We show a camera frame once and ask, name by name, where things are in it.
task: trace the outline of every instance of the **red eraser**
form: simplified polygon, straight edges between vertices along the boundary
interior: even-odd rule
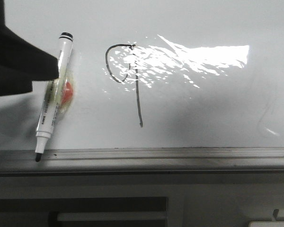
[[[64,86],[64,95],[63,95],[63,98],[62,98],[61,105],[63,105],[64,103],[70,101],[71,98],[72,98],[73,93],[74,93],[74,91],[72,89],[71,83],[67,81],[65,83],[65,86]]]

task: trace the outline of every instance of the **whiteboard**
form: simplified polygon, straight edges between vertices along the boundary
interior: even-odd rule
[[[74,36],[75,95],[48,149],[284,147],[284,0],[6,0],[7,26],[56,55]],[[135,77],[139,67],[143,127]],[[0,150],[35,149],[45,82],[0,97]]]

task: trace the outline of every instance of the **metal ledge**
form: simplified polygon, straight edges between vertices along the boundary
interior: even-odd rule
[[[284,170],[284,148],[132,148],[0,151],[0,174]]]

